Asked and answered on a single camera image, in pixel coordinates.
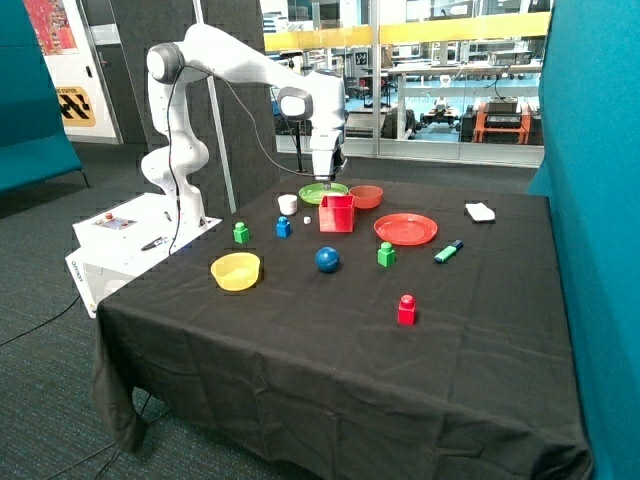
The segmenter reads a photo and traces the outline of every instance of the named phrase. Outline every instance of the white eraser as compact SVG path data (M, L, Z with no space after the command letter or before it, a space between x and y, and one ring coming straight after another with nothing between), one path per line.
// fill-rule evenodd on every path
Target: white eraser
M484 203L467 203L465 207L476 222L492 222L496 219L495 212Z

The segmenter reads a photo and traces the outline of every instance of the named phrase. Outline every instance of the glass wall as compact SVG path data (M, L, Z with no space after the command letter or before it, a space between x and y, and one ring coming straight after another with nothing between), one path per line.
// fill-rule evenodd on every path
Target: glass wall
M550 0L261 0L265 45L346 87L348 155L538 166ZM310 125L274 117L280 151Z

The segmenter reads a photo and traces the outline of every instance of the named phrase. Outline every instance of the yellow railing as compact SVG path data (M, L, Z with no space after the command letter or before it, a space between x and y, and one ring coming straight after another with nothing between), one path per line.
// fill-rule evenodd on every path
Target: yellow railing
M543 12L381 25L380 43L544 36L549 28L549 20L550 14ZM305 32L267 33L264 35L264 42L267 52L354 47L371 45L373 31L370 26L365 25Z

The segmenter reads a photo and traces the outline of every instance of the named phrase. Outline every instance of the green plate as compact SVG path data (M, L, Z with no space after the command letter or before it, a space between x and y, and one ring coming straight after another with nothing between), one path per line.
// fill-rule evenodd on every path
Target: green plate
M327 193L341 193L346 195L349 193L349 187L346 187L340 183L332 183L331 189L325 190L324 183L313 183L311 185L307 185L306 187L302 187L298 192L300 198L307 203L311 203L313 205L320 205L322 202L322 197L324 197Z

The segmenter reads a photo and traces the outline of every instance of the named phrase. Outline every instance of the teal partition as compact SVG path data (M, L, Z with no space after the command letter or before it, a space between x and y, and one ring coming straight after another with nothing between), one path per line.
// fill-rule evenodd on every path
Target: teal partition
M640 478L640 2L556 2L548 195L596 479Z
M2 12L0 192L82 168L23 1L3 0Z

